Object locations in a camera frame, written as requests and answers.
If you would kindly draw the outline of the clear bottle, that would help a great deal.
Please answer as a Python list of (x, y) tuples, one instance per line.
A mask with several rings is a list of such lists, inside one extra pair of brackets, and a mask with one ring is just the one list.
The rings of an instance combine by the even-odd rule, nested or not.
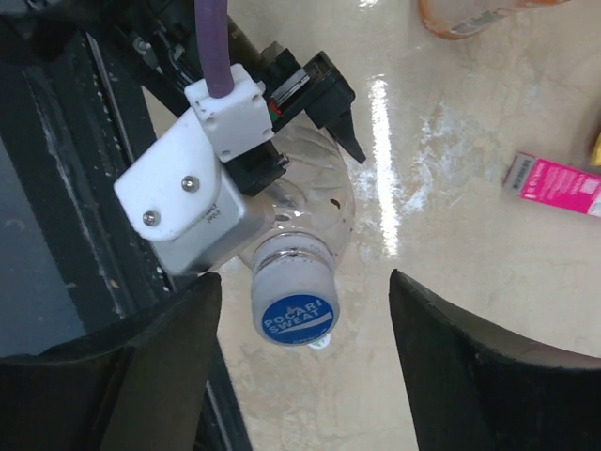
[(291, 123), (273, 139), (285, 174), (260, 199), (273, 208), (269, 229), (239, 257), (252, 291), (315, 291), (334, 282), (354, 226), (355, 199), (339, 147), (312, 124)]

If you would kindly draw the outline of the blue cap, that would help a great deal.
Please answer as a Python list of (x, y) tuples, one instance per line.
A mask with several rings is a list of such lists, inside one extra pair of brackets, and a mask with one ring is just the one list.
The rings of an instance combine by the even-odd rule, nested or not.
[(319, 238), (303, 232), (275, 235), (257, 247), (250, 269), (254, 327), (267, 341), (304, 346), (336, 325), (336, 260)]

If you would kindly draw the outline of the pink carton box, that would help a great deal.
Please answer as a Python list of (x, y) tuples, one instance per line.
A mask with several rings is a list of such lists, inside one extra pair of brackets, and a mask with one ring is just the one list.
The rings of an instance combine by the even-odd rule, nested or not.
[(519, 198), (600, 217), (600, 176), (519, 152), (503, 181)]

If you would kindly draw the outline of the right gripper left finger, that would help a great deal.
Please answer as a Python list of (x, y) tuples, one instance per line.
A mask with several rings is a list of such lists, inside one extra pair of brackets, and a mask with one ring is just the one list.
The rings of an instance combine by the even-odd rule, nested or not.
[(2, 449), (193, 449), (221, 306), (207, 273), (94, 334), (2, 359)]

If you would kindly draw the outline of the black base frame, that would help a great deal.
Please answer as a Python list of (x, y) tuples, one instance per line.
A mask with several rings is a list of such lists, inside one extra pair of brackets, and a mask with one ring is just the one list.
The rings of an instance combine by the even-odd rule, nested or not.
[[(113, 184), (201, 67), (190, 1), (1, 5), (1, 361), (40, 355), (171, 299)], [(216, 335), (191, 450), (251, 443)]]

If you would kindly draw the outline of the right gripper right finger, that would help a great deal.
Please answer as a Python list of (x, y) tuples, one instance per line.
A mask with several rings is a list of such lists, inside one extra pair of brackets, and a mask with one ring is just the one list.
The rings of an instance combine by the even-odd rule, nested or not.
[(502, 328), (400, 271), (389, 305), (419, 449), (599, 449), (599, 358)]

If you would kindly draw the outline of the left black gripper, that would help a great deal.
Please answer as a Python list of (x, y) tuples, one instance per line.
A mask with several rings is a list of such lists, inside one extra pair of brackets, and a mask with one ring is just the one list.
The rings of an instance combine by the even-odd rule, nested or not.
[[(366, 161), (351, 113), (355, 92), (325, 52), (317, 53), (302, 65), (288, 49), (274, 41), (261, 52), (254, 74), (264, 85), (263, 98), (274, 132), (306, 113), (353, 160)], [(269, 139), (224, 166), (242, 194), (257, 195), (285, 173), (285, 157)]]

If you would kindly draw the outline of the orange drink bottle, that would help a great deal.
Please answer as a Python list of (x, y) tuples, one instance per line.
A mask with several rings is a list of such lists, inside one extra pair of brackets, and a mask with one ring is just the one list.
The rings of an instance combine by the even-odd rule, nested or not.
[(424, 27), (450, 40), (465, 39), (519, 12), (565, 4), (564, 0), (420, 0), (417, 2)]

